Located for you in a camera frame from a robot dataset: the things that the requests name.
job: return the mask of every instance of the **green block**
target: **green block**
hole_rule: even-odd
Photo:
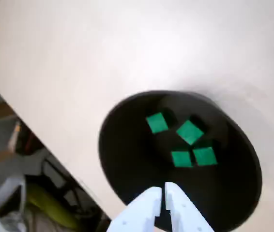
[[[146,120],[153,134],[168,130],[168,125],[162,113],[157,113],[155,115],[147,117]]]
[[[188,151],[172,151],[171,155],[175,167],[190,168],[193,166]]]
[[[204,133],[196,127],[190,120],[187,120],[177,130],[177,134],[185,140],[188,144],[192,145],[197,139],[199,139]]]
[[[194,149],[193,153],[198,166],[218,164],[212,147]]]

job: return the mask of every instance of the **yellow object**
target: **yellow object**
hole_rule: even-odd
[[[80,229],[79,220],[39,185],[27,185],[27,202],[38,207],[60,225],[72,230]]]

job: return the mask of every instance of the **table surface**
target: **table surface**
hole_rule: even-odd
[[[147,90],[196,91],[246,133],[262,168],[253,215],[274,231],[274,1],[0,0],[0,94],[114,218],[104,176],[107,113]]]

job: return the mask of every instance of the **black bowl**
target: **black bowl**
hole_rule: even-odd
[[[169,130],[152,134],[146,117],[158,112],[163,113]],[[192,146],[175,133],[187,119],[204,131]],[[210,145],[217,165],[174,167],[171,150]],[[245,222],[261,194],[261,169],[250,141],[218,106],[195,93],[151,91],[123,100],[103,123],[99,154],[111,187],[125,204],[149,187],[163,188],[165,182],[174,182],[216,232]],[[171,231],[164,199],[155,225]]]

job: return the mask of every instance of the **floor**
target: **floor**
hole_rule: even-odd
[[[7,143],[11,137],[12,131],[16,123],[15,117],[10,117],[4,120],[0,120],[0,151],[4,150],[7,147]],[[68,172],[64,167],[56,160],[56,158],[49,153],[46,149],[36,152],[34,155],[22,157],[20,155],[14,155],[11,158],[0,163],[0,185],[4,180],[15,172],[21,172],[23,174],[30,175],[39,175],[41,172],[41,163],[42,160],[48,157],[57,168],[60,169],[62,173],[68,175]],[[53,183],[60,187],[64,180],[50,167],[46,165],[45,173],[48,175]],[[95,203],[92,199],[83,191],[78,192],[79,197],[81,198],[81,204],[83,208],[88,208],[89,206],[94,206]],[[66,199],[70,204],[74,204],[75,200],[71,193],[68,193]]]

